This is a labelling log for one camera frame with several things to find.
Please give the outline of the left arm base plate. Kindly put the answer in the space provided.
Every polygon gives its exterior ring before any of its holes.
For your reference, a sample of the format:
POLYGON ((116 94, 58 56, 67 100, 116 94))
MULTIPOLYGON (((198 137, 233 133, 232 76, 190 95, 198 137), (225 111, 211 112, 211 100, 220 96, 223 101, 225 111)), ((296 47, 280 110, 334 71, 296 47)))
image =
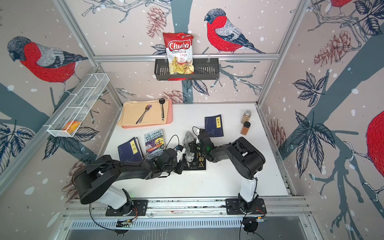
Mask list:
POLYGON ((148 200, 128 200, 121 208, 118 210, 113 209, 111 206, 107 207, 106 217, 140 217, 145 216, 148 200))

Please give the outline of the Treehouse colourful paperback book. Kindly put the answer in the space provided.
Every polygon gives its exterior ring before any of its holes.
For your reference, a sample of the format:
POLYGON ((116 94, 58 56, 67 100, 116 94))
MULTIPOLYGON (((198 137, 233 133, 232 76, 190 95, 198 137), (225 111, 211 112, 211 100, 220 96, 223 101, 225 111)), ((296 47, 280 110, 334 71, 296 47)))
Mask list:
POLYGON ((159 157, 165 149, 163 130, 159 129, 144 135, 147 159, 159 157))

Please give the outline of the black portrait cover book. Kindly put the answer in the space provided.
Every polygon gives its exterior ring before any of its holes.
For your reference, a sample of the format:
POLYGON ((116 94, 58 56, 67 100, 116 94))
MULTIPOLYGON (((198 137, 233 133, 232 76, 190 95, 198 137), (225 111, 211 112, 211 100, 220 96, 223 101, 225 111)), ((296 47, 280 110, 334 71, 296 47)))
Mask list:
POLYGON ((183 165, 184 171, 205 171, 207 169, 206 159, 195 141, 188 144, 187 150, 183 154, 183 165))

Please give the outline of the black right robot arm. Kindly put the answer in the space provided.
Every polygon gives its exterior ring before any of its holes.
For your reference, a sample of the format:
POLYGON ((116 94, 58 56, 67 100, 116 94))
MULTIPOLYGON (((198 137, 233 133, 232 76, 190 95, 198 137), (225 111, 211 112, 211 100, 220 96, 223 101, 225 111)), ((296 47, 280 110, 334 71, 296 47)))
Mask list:
POLYGON ((257 197, 256 174, 263 169, 266 159, 248 140, 240 137, 232 143, 215 146, 208 132, 199 129, 197 150, 211 163, 230 160, 242 177, 239 202, 250 204, 257 197))

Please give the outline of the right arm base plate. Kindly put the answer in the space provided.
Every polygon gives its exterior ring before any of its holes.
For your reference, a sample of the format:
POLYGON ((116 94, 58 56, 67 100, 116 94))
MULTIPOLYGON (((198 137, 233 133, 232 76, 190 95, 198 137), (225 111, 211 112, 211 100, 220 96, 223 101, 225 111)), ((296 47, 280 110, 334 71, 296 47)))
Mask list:
POLYGON ((265 215, 267 213, 266 205, 263 199, 254 199, 247 203, 242 198, 225 199, 227 215, 265 215))

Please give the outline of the blue book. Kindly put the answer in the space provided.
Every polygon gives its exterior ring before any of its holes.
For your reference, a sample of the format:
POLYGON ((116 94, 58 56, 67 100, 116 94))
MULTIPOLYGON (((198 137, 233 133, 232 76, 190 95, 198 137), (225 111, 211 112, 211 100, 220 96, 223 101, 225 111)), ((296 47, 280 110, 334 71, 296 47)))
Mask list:
POLYGON ((141 163, 144 161, 144 155, 138 138, 132 138, 126 143, 118 146, 119 158, 125 163, 141 163))
POLYGON ((211 138, 223 137, 222 115, 205 117, 205 130, 211 138))

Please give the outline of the grey striped cloth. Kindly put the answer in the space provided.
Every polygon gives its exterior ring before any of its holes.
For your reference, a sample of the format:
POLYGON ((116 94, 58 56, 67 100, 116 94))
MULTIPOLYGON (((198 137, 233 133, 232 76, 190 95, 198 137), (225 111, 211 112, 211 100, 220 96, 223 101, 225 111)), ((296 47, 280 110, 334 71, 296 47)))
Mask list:
POLYGON ((191 153, 191 143, 194 142, 194 136, 191 132, 187 131, 183 140, 183 147, 186 150, 185 153, 191 153))

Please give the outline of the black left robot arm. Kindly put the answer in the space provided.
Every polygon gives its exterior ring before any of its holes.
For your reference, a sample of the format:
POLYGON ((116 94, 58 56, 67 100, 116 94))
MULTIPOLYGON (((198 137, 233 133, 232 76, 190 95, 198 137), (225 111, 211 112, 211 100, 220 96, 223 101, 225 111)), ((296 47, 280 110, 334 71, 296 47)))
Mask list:
POLYGON ((184 152, 183 147, 177 146, 175 150, 166 149, 160 156, 140 163, 125 163, 104 155, 75 173, 73 183, 80 202, 83 205, 99 202, 119 210, 129 202, 129 195, 126 190, 115 188, 113 183, 130 179, 166 178, 172 172, 180 174, 178 164, 184 152))

